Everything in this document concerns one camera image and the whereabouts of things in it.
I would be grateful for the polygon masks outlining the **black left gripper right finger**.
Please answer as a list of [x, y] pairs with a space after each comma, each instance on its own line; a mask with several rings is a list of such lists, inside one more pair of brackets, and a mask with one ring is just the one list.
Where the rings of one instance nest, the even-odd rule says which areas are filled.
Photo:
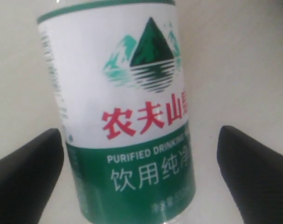
[[246, 224], [283, 224], [283, 155], [233, 126], [217, 145], [221, 175]]

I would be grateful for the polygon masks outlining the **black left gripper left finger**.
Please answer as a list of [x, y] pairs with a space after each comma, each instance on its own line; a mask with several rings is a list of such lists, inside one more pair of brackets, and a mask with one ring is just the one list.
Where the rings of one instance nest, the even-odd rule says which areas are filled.
[[62, 137], [50, 128], [0, 159], [0, 224], [37, 224], [64, 164]]

